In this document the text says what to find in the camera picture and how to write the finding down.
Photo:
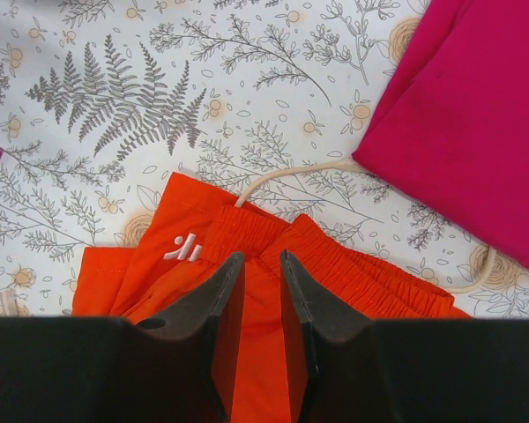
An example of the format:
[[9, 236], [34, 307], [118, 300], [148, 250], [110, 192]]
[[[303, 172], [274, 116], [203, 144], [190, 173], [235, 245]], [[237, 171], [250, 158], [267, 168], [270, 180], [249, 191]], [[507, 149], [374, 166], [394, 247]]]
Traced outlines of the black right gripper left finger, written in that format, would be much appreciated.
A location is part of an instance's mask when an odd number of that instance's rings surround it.
[[200, 286], [138, 323], [151, 343], [138, 393], [145, 421], [230, 421], [244, 295], [244, 255], [235, 252]]

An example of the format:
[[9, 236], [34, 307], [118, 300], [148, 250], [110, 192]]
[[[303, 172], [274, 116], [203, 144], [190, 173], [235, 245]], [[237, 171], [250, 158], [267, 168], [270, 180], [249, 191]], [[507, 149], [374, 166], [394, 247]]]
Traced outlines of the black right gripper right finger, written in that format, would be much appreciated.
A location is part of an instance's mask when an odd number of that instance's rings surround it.
[[315, 281], [283, 251], [281, 318], [293, 422], [377, 420], [370, 320]]

